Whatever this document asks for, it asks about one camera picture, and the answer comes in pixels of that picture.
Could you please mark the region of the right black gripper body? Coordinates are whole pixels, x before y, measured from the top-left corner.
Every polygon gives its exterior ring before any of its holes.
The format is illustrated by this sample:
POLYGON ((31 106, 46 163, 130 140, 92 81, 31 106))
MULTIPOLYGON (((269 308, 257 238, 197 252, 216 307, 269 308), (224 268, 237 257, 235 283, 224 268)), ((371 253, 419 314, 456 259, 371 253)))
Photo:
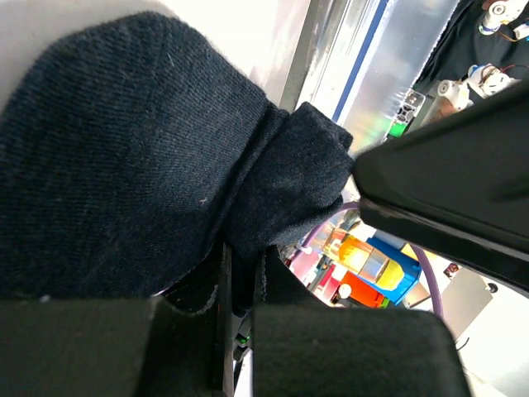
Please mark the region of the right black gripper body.
POLYGON ((528 84, 359 155, 365 223, 528 292, 528 84))

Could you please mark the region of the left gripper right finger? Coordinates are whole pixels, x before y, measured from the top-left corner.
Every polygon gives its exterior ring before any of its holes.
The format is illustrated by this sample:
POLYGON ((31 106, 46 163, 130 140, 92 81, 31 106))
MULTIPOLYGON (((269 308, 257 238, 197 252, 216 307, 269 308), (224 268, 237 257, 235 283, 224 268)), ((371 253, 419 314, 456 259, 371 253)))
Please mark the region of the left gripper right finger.
POLYGON ((254 311, 254 395, 316 396, 320 336, 312 320, 325 310, 278 250, 264 254, 256 275, 254 311))

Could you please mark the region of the navy patterned sock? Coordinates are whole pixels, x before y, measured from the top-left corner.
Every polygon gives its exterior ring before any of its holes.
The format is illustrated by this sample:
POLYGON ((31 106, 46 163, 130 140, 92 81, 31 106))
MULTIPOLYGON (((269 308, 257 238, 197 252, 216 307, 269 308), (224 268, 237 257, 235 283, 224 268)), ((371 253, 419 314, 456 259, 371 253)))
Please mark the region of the navy patterned sock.
POLYGON ((1 116, 1 293, 150 296, 222 239, 233 311, 265 251, 335 214, 352 137, 286 112, 198 31, 156 12, 51 45, 1 116))

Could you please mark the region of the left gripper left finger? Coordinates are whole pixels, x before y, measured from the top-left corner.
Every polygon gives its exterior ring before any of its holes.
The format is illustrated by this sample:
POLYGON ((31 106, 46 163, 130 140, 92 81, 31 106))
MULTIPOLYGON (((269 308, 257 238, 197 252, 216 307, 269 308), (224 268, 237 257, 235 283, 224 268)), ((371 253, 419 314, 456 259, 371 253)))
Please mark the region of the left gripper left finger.
POLYGON ((156 301, 137 396, 233 396, 231 250, 207 258, 156 301))

